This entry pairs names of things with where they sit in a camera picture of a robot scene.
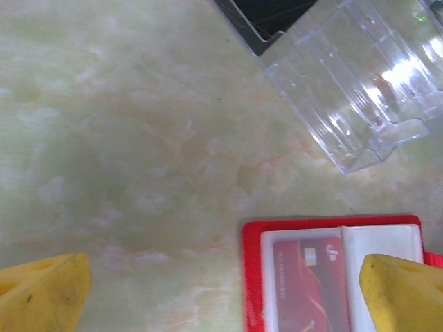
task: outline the red bank card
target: red bank card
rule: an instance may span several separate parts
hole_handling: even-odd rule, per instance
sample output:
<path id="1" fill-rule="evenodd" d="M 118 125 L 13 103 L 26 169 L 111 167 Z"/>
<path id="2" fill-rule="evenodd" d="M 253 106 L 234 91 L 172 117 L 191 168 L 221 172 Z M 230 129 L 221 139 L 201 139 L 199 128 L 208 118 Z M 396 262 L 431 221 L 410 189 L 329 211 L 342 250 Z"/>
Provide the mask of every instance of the red bank card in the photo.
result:
<path id="1" fill-rule="evenodd" d="M 278 332 L 349 332 L 338 237 L 273 245 Z"/>

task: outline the card chip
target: card chip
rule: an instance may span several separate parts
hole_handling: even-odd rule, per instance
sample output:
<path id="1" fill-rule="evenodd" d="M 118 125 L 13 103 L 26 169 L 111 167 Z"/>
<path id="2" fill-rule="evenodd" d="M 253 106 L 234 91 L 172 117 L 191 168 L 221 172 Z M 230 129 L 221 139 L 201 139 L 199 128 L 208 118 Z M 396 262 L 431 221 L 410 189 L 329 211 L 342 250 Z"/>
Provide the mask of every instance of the card chip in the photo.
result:
<path id="1" fill-rule="evenodd" d="M 317 255 L 315 248 L 305 248 L 305 264 L 306 266 L 317 265 Z"/>

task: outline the card logo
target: card logo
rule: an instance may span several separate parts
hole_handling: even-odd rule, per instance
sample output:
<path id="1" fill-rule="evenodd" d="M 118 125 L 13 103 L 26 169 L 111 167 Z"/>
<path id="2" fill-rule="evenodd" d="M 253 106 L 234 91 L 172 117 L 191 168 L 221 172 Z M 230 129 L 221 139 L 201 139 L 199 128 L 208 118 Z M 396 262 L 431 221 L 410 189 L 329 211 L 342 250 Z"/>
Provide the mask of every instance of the card logo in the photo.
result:
<path id="1" fill-rule="evenodd" d="M 337 260 L 339 252 L 334 249 L 332 244 L 328 244 L 326 246 L 326 253 L 329 255 L 329 259 L 331 261 L 336 261 Z"/>

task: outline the red wallet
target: red wallet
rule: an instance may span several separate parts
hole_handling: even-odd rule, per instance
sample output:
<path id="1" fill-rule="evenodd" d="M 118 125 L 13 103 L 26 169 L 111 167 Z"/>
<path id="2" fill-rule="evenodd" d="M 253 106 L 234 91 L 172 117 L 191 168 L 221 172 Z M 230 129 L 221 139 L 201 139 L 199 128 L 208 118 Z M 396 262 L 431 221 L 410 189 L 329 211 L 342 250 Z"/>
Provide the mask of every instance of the red wallet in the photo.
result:
<path id="1" fill-rule="evenodd" d="M 242 233 L 246 332 L 265 331 L 262 233 L 405 224 L 418 225 L 421 229 L 419 218 L 411 215 L 247 223 Z M 316 250 L 320 246 L 327 249 Z M 278 241 L 273 244 L 272 251 L 279 332 L 350 331 L 341 239 L 324 237 Z M 424 249 L 423 254 L 425 264 L 443 268 L 443 256 Z"/>

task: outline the yellow object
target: yellow object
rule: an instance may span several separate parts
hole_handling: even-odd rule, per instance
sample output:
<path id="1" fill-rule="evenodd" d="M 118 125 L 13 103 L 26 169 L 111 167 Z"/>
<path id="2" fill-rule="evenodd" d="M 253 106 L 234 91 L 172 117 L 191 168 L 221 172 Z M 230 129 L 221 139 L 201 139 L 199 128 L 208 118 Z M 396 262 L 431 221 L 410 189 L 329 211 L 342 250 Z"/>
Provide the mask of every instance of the yellow object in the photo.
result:
<path id="1" fill-rule="evenodd" d="M 360 287 L 378 332 L 443 331 L 442 269 L 368 255 Z"/>
<path id="2" fill-rule="evenodd" d="M 92 283 L 85 254 L 0 270 L 0 332 L 72 332 Z"/>

